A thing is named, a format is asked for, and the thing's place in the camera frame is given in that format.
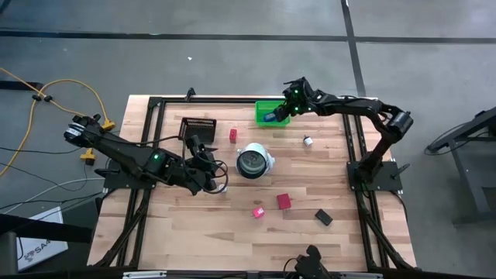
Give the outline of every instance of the gray floor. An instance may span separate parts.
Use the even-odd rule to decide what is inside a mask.
[[[491,0],[349,0],[358,36],[496,36]],[[346,35],[338,0],[17,0],[0,27],[140,33]],[[453,158],[427,157],[423,148],[448,128],[495,106],[496,46],[358,44],[367,95],[412,111],[415,124],[393,147],[397,161],[412,166],[402,175],[409,229],[418,266],[425,270],[493,277],[496,226],[453,228],[451,220],[473,209]],[[306,76],[315,88],[355,95],[347,43],[187,40],[70,40],[0,38],[0,67],[30,81],[75,78],[100,92],[120,126],[131,94],[273,95],[282,82]],[[59,103],[100,112],[80,86],[50,89]],[[30,93],[2,91],[0,146],[16,148],[26,129]],[[71,150],[62,133],[71,116],[38,105],[26,149]],[[10,152],[0,152],[7,163]],[[79,153],[22,153],[14,165],[58,183],[83,178]],[[105,162],[99,157],[97,164]],[[95,177],[88,168],[88,176]],[[51,184],[9,170],[0,178],[0,205],[23,201]],[[89,195],[54,190],[43,199]],[[24,205],[12,214],[29,216],[52,206]]]

